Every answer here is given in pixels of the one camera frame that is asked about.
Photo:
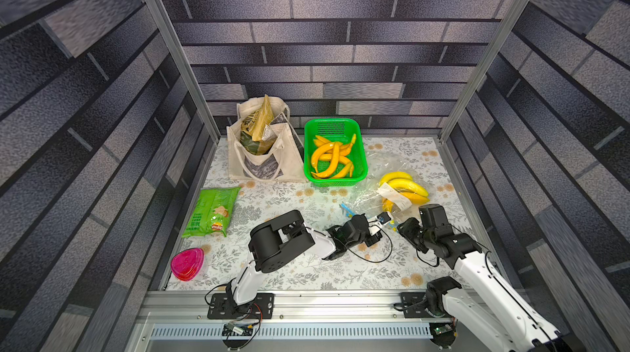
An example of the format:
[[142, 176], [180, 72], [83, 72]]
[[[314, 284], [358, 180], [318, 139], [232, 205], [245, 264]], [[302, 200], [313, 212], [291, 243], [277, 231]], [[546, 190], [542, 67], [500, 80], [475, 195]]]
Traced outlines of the clear zip-top bag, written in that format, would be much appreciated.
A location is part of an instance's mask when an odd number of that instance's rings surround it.
[[340, 202], [345, 217], [364, 214], [367, 218], [385, 212], [391, 218], [413, 206], [430, 202], [430, 194], [411, 174], [392, 171], [380, 178], [368, 178], [360, 182], [346, 201]]
[[383, 176], [392, 172], [404, 172], [409, 174], [414, 182], [420, 181], [420, 175], [413, 169], [413, 165], [396, 153], [368, 152], [366, 160], [369, 167], [366, 180], [371, 183], [378, 184]]

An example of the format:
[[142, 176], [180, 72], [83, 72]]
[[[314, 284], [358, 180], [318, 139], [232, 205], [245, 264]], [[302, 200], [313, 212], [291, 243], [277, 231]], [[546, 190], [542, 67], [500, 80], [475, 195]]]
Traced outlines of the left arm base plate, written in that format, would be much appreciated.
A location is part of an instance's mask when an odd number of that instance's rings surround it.
[[271, 319], [275, 306], [275, 295], [258, 293], [252, 302], [236, 305], [226, 293], [212, 294], [209, 301], [207, 319], [238, 319], [249, 314], [254, 319]]

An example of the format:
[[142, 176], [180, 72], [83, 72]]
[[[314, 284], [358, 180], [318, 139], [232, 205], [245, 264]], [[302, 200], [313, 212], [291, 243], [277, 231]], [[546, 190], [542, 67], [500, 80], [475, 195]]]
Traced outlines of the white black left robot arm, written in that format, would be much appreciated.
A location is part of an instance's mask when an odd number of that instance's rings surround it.
[[355, 214], [343, 225], [319, 231], [309, 227], [301, 212], [295, 209], [254, 227], [250, 232], [247, 265], [226, 286], [230, 305], [241, 307], [254, 302], [267, 274], [280, 270], [304, 253], [333, 261], [357, 245], [375, 245], [390, 221], [389, 212], [374, 219]]

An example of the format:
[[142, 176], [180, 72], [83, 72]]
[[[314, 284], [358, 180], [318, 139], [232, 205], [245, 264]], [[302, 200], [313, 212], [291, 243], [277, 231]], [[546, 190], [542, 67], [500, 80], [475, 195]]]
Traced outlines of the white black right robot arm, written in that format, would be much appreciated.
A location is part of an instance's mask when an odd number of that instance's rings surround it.
[[533, 309], [492, 266], [485, 246], [447, 221], [409, 218], [398, 233], [418, 252], [433, 252], [472, 287], [475, 299], [451, 276], [430, 281], [424, 297], [403, 310], [462, 322], [491, 351], [585, 351], [572, 334], [563, 334]]

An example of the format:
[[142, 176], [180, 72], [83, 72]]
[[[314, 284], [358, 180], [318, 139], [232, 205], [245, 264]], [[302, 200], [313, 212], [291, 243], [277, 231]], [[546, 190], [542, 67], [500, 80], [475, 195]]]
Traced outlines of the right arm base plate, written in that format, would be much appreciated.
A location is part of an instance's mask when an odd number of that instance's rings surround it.
[[401, 292], [400, 303], [395, 304], [395, 310], [402, 312], [406, 319], [434, 318], [428, 308], [425, 292]]

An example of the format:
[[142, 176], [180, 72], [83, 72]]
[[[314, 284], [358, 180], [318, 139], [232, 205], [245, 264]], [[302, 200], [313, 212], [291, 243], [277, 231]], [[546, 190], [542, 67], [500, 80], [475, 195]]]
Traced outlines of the yellow banana bunch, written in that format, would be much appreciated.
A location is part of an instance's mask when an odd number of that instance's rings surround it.
[[413, 205], [428, 204], [428, 191], [404, 172], [392, 172], [379, 181], [377, 193], [382, 197], [384, 212], [405, 211]]
[[328, 168], [325, 171], [320, 171], [318, 173], [318, 177], [321, 179], [326, 179], [332, 176], [333, 172], [336, 171], [336, 168], [339, 163], [339, 159], [341, 157], [341, 143], [340, 142], [327, 143], [326, 146], [332, 150], [331, 160], [329, 162]]

